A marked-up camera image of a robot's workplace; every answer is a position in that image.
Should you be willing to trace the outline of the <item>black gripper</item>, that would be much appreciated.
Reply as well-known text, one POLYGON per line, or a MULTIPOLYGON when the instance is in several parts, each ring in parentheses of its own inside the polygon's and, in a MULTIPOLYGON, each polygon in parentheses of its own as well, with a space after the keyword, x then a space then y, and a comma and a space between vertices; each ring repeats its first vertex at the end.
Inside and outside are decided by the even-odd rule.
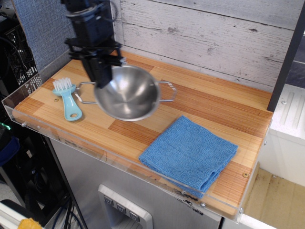
POLYGON ((75 38, 65 40, 70 54, 74 59, 82 59, 90 80, 98 88, 104 88, 112 80, 110 65, 126 64, 126 58, 120 52, 121 44, 113 38, 112 21, 97 11, 69 12, 67 18, 76 34, 75 38))

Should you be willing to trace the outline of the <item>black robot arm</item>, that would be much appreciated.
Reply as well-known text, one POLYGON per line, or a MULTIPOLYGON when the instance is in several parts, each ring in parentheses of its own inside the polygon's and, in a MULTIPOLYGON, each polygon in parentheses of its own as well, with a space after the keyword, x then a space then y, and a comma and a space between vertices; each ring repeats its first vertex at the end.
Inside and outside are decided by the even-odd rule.
POLYGON ((72 59, 80 60, 90 80, 104 88, 112 80, 112 67, 126 64, 121 44, 114 39, 117 7, 111 0, 62 0, 75 38, 67 38, 72 59))

